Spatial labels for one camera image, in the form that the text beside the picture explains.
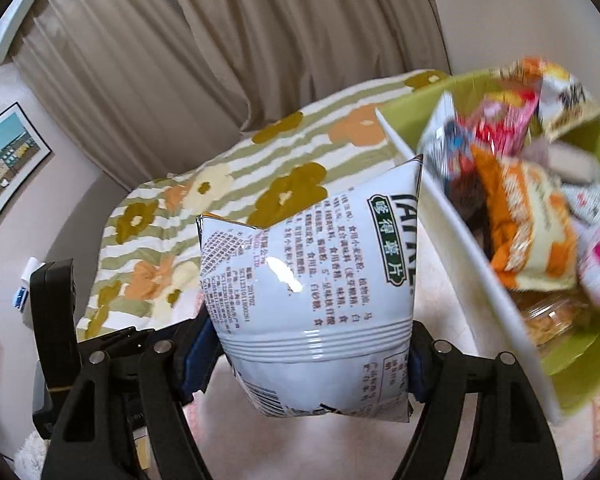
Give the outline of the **clear waffle cookie packet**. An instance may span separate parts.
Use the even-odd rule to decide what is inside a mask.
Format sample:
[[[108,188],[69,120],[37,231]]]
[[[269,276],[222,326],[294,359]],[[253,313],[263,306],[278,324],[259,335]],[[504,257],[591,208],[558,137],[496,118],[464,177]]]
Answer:
[[[510,296],[536,348],[542,348],[568,333],[587,326],[588,300],[577,289],[558,292],[511,292]]]

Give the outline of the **white silver chip bag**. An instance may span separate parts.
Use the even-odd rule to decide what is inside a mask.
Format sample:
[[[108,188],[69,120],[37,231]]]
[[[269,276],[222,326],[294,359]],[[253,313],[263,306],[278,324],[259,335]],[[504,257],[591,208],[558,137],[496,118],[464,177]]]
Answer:
[[[200,287],[251,403],[406,422],[422,159],[257,228],[203,214]]]

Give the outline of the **orange cream cake snack bag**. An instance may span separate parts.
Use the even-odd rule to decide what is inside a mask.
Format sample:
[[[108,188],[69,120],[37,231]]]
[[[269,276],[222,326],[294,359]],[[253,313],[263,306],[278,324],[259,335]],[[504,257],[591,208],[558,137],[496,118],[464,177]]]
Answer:
[[[577,285],[577,235],[564,194],[535,162],[471,148],[486,196],[491,268],[509,290],[554,292]]]

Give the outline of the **pink yellow snack bag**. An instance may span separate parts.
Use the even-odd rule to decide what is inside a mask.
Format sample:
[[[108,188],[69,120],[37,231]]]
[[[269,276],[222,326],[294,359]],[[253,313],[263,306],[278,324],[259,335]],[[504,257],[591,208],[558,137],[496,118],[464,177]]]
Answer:
[[[524,147],[538,102],[539,95],[529,89],[488,92],[465,119],[465,127],[494,154],[516,156]]]

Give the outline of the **white orange snack bag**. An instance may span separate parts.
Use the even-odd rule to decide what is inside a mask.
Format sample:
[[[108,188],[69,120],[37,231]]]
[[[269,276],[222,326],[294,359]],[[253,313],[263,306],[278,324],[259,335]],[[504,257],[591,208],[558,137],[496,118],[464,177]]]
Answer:
[[[498,76],[539,95],[539,123],[550,141],[600,119],[600,102],[569,70],[546,58],[520,58],[501,67]]]

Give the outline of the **green cardboard box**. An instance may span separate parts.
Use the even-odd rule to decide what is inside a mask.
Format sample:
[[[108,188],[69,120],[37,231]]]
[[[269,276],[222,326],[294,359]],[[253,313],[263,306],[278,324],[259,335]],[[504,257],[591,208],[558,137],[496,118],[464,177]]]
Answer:
[[[405,157],[422,155],[418,214],[481,352],[512,350],[553,422],[600,391],[600,227],[578,233],[564,174],[524,149],[600,162],[600,106],[560,66],[523,60],[402,79],[377,117]]]

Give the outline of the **floral striped green blanket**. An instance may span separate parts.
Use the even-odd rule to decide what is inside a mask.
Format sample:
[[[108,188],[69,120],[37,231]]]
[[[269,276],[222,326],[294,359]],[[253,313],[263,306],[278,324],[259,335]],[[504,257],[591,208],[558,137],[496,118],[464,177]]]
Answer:
[[[112,211],[76,332],[88,339],[196,315],[196,218],[268,226],[396,166],[382,103],[445,79],[438,70],[372,79],[291,113],[186,174],[141,184]]]

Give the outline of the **beige curtain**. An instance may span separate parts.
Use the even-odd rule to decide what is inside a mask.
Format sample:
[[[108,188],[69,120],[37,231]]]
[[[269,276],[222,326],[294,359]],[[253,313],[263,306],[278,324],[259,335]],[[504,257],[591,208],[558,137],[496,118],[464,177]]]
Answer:
[[[125,188],[352,84],[450,67],[434,0],[35,0],[9,54]]]

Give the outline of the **white grey printed snack packet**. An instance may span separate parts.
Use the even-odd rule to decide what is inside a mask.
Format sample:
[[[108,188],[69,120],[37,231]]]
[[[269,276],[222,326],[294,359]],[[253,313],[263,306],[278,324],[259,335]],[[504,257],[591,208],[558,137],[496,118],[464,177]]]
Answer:
[[[562,194],[575,217],[589,226],[600,224],[600,183],[563,184]]]

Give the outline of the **beige wrapped snack bar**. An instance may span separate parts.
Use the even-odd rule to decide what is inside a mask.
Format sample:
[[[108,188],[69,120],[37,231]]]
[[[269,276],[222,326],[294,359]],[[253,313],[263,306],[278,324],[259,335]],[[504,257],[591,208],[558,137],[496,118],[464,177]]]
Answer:
[[[600,182],[600,162],[591,153],[565,142],[537,138],[525,146],[520,156],[535,162],[562,182],[588,185]]]

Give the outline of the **blue red white snack packet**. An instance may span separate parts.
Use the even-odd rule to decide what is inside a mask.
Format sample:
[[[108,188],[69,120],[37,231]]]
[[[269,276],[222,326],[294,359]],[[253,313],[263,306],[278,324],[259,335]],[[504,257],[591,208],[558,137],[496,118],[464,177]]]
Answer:
[[[480,196],[471,135],[457,117],[452,94],[443,91],[417,145],[426,169],[449,198]]]

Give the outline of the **framed wall picture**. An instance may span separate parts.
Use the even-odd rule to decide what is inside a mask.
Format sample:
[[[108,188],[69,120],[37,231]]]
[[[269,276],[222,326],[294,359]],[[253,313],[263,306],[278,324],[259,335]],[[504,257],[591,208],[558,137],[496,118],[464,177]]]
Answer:
[[[18,102],[0,113],[0,215],[52,150]]]

